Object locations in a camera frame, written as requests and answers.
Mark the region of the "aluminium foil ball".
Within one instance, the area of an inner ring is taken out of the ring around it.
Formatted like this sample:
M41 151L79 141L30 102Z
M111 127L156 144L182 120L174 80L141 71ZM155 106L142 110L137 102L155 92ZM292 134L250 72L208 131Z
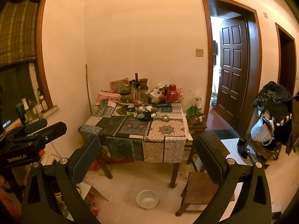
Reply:
M147 108L145 106L139 106L137 112L138 114L143 114L144 112L147 112Z

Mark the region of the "white plastic trash bin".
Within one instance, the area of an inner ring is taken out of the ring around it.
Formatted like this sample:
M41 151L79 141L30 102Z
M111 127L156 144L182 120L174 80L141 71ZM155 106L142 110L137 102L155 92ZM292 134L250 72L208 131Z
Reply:
M159 197L152 190L143 190L136 196L138 206L143 210L151 210L156 207Z

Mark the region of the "red plastic bag on floor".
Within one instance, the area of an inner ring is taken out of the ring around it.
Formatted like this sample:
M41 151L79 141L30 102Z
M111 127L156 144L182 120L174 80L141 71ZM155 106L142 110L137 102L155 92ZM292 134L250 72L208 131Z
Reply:
M100 160L100 156L98 155L92 164L89 167L89 171L97 171L103 169L102 167L102 160ZM134 159L129 158L115 158L115 157L104 157L103 162L105 164L122 164L122 163L133 163Z

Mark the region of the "dark wooden chair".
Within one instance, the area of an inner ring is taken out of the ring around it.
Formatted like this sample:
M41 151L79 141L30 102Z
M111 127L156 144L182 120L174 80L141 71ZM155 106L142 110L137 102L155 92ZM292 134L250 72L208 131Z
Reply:
M224 163L218 163L216 158L225 160L230 152L217 134L214 131L206 131L194 140L194 144L204 170L189 173L176 216L181 216L184 212L201 213L200 210L187 210L187 208L190 205L209 204L219 184L224 180L226 166Z

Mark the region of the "black lid glass jar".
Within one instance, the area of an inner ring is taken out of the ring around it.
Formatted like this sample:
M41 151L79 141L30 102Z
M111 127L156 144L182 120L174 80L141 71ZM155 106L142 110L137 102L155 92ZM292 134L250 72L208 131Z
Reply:
M121 103L132 103L131 92L128 90L123 90L120 92L120 102Z

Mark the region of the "patterned decorative box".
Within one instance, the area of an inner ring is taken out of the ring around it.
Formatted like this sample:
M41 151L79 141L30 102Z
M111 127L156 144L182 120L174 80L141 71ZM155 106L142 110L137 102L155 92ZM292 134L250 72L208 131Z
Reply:
M122 92L125 89L127 84L129 84L128 78L111 81L110 82L111 92L119 94L120 92Z

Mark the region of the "brown panelled wooden door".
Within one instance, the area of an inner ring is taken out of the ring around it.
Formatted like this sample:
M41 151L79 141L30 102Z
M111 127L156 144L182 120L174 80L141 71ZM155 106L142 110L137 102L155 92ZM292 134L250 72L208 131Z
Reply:
M244 17L221 22L219 35L221 70L215 110L232 128L236 128L244 101L248 71Z

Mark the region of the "red cigarette pack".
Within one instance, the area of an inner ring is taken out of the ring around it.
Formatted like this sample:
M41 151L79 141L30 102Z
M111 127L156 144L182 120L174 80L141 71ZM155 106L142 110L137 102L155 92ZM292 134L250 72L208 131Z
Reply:
M142 101L139 101L139 100L134 100L133 102L135 105L142 105L143 102Z

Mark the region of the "clear liquor bottle yellow label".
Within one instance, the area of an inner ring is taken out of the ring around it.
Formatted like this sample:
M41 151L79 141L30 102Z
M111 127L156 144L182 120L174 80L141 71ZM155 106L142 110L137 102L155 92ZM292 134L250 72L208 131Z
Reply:
M138 100L138 90L134 79L132 81L132 86L131 86L131 95L133 101Z

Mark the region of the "green leafy potted plant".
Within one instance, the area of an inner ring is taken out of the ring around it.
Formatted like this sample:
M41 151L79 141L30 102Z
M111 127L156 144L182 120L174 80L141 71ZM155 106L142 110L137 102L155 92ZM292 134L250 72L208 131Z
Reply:
M188 117L197 115L198 113L199 113L199 109L197 108L197 106L194 106L194 105L191 105L191 106L185 111L185 114L186 114L186 116L188 116Z

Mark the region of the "dark red wine bottle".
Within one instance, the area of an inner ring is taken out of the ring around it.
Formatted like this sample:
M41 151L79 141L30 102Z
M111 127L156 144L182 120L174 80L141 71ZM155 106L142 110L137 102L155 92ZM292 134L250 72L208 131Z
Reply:
M139 90L139 88L140 88L140 81L138 79L138 73L135 73L135 85L136 85L137 90Z

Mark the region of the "large clear glass jar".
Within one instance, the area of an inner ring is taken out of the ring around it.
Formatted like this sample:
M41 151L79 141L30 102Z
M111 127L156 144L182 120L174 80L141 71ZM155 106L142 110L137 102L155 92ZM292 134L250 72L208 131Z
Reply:
M148 86L140 86L138 89L138 100L143 104L149 103L149 87Z

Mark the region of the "plaid roman window blind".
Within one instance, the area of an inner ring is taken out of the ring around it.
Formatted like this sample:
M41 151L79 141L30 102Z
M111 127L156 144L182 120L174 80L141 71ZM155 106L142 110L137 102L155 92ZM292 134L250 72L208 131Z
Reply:
M9 0L1 11L1 67L36 59L41 0Z

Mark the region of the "white cardboard box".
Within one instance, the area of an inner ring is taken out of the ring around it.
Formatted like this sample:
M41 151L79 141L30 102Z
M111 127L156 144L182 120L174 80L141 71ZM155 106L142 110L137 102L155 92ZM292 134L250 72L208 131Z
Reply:
M159 93L157 91L151 91L150 94L149 94L149 97L151 99L157 99L160 97Z

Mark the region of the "red thermos jug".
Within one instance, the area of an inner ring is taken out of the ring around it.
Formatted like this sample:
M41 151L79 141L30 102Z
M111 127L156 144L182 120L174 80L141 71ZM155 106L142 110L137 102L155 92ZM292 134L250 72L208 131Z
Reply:
M175 84L169 84L169 88L166 94L166 103L178 102L178 92Z

